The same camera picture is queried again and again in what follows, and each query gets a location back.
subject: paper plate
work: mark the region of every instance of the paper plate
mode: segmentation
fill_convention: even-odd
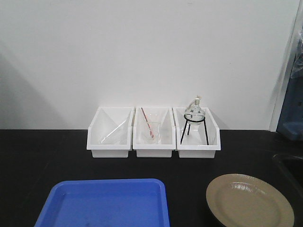
[[[226,227],[293,227],[294,211],[273,186],[252,176],[227,174],[206,190],[211,212]]]

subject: white wall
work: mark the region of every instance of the white wall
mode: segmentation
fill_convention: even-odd
[[[268,129],[299,0],[0,0],[0,128],[86,129],[101,106],[186,106]]]

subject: storage tray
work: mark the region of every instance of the storage tray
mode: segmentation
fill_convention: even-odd
[[[93,157],[128,157],[132,150],[133,107],[99,107],[88,130]]]
[[[157,143],[144,140],[144,133],[149,132],[141,107],[136,108],[134,117],[133,149],[137,157],[171,157],[176,149],[176,128],[171,107],[143,107],[148,122],[159,122],[159,137]]]
[[[64,181],[35,227],[169,227],[165,186],[157,179]]]
[[[215,152],[221,150],[220,143],[220,130],[217,126],[214,118],[207,107],[202,108],[205,111],[205,123],[208,134],[209,145],[206,142],[204,123],[200,125],[192,125],[190,127],[190,133],[185,133],[182,144],[181,136],[185,126],[185,118],[183,107],[174,107],[174,118],[176,122],[177,132],[177,151],[179,157],[189,158],[214,158]]]

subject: dark sink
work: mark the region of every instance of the dark sink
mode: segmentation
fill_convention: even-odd
[[[278,154],[274,161],[303,198],[303,157]]]

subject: blue object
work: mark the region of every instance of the blue object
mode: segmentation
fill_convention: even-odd
[[[303,140],[303,77],[289,79],[277,131],[290,140]]]
[[[169,227],[165,186],[157,179],[64,181],[35,227]]]

